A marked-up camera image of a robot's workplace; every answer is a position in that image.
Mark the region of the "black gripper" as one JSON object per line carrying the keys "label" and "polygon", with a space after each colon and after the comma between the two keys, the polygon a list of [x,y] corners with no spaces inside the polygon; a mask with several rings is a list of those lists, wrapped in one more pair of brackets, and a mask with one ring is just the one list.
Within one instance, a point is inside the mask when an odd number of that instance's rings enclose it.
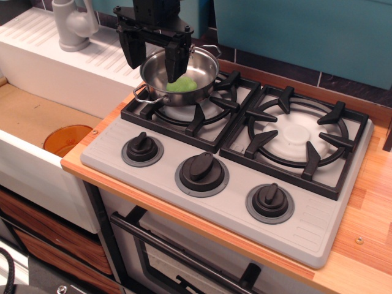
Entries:
{"label": "black gripper", "polygon": [[128,65],[136,69],[146,60],[146,45],[165,47],[169,83],[186,73],[194,29],[180,19],[179,1],[133,1],[133,6],[116,6],[117,33]]}

